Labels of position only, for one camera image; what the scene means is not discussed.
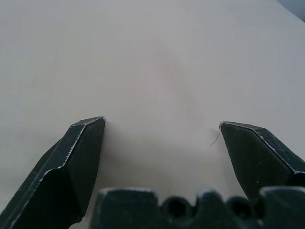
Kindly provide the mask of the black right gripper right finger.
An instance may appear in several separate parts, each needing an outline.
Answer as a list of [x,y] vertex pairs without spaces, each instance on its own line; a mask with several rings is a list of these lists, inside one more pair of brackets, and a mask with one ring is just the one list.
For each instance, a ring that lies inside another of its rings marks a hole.
[[220,131],[236,178],[250,201],[264,187],[305,185],[305,162],[269,130],[221,122]]

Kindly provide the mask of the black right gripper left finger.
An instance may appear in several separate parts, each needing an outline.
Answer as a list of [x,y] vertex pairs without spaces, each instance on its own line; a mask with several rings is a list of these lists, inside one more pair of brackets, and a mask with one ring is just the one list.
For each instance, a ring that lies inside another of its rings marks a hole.
[[106,120],[72,124],[39,159],[0,215],[2,229],[68,229],[81,222],[95,185]]

